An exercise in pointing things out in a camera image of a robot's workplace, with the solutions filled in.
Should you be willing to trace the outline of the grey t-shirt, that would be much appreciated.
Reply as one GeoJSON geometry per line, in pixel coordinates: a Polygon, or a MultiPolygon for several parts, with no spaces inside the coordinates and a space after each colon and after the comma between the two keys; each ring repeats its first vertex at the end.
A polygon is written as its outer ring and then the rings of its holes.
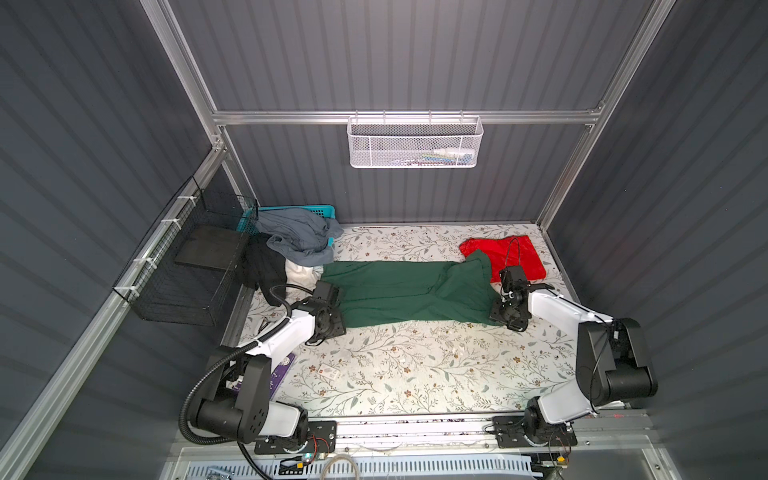
{"type": "Polygon", "coordinates": [[[260,210],[255,226],[259,233],[268,236],[268,248],[303,267],[333,262],[330,240],[343,234],[337,220],[303,208],[260,210]]]}

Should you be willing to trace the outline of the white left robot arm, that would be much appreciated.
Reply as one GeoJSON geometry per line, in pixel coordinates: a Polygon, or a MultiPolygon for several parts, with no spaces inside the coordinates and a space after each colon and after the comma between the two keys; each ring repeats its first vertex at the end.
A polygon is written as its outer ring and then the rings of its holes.
{"type": "Polygon", "coordinates": [[[182,403],[178,428],[189,442],[217,445],[256,441],[300,447],[309,435],[306,410],[272,399],[271,377],[298,347],[317,346],[346,330],[340,289],[319,281],[310,290],[296,284],[270,288],[284,308],[274,326],[244,346],[220,347],[182,403]]]}

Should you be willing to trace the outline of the green t-shirt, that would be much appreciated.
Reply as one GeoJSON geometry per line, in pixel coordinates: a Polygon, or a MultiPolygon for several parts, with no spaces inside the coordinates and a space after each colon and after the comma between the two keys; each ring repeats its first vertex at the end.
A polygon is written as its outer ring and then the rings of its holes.
{"type": "Polygon", "coordinates": [[[338,261],[321,280],[340,289],[339,308],[349,328],[407,321],[488,324],[499,294],[491,263],[475,252],[461,262],[338,261]]]}

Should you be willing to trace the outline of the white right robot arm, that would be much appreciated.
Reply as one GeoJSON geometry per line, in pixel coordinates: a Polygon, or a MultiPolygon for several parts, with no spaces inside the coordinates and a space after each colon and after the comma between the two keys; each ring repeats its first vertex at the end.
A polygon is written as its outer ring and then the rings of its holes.
{"type": "Polygon", "coordinates": [[[492,419],[502,448],[525,442],[533,447],[576,444],[572,423],[615,401],[649,398],[658,380],[641,325],[631,318],[598,313],[533,284],[520,266],[501,270],[501,295],[490,319],[521,333],[537,317],[576,341],[573,377],[528,401],[523,413],[492,419]]]}

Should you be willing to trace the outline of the teal plastic laundry basket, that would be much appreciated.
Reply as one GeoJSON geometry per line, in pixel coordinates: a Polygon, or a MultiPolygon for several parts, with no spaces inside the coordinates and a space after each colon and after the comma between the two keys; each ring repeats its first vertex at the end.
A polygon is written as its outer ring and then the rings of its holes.
{"type": "Polygon", "coordinates": [[[253,207],[242,214],[236,230],[267,234],[295,250],[322,250],[343,233],[331,205],[253,207]]]}

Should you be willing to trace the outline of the small white card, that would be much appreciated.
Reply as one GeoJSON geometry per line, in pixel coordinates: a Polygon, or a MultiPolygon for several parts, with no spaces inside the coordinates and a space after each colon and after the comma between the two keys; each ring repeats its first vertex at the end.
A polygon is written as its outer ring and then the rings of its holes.
{"type": "Polygon", "coordinates": [[[338,380],[342,376],[338,369],[328,365],[319,365],[317,373],[328,381],[338,380]]]}

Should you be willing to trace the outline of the purple booklet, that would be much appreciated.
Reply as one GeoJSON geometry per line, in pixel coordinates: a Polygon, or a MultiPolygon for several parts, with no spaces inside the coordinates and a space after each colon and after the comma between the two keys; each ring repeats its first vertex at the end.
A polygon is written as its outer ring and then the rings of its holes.
{"type": "Polygon", "coordinates": [[[275,367],[270,376],[270,400],[274,401],[277,396],[277,392],[287,377],[291,367],[296,359],[294,353],[289,353],[283,358],[280,363],[275,367]]]}

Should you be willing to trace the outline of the black t-shirt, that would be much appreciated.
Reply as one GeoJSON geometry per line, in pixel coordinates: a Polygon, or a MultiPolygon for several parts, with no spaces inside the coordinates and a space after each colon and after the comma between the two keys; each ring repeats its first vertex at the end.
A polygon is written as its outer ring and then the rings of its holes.
{"type": "Polygon", "coordinates": [[[270,236],[258,233],[252,235],[243,252],[243,284],[254,290],[260,290],[266,302],[279,307],[281,301],[271,290],[275,289],[280,298],[285,298],[287,274],[285,257],[269,247],[270,236]]]}

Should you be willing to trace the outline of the white t-shirt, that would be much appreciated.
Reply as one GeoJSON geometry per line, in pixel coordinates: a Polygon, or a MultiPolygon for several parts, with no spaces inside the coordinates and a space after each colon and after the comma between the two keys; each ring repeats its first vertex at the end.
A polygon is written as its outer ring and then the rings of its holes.
{"type": "Polygon", "coordinates": [[[298,298],[301,294],[312,293],[316,288],[317,282],[321,279],[323,271],[323,266],[305,267],[286,259],[285,273],[287,283],[300,286],[300,289],[288,287],[288,296],[290,298],[298,298]]]}

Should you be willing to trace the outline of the folded red t-shirt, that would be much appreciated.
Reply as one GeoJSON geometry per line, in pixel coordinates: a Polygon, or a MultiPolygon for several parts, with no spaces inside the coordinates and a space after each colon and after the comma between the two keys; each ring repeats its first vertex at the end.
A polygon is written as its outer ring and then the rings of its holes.
{"type": "Polygon", "coordinates": [[[501,239],[470,238],[459,245],[464,257],[480,251],[491,263],[491,282],[500,283],[501,270],[520,266],[528,281],[537,282],[547,276],[544,265],[528,236],[509,236],[501,239]]]}

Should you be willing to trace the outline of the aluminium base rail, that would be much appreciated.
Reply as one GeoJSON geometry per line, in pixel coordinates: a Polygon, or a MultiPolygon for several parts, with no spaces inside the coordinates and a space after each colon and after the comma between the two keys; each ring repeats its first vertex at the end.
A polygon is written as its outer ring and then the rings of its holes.
{"type": "MultiPolygon", "coordinates": [[[[354,416],[310,421],[309,452],[387,453],[451,448],[543,448],[544,441],[523,437],[521,411],[354,416]]],[[[644,448],[658,441],[642,410],[607,409],[570,422],[565,428],[575,447],[644,448]]]]}

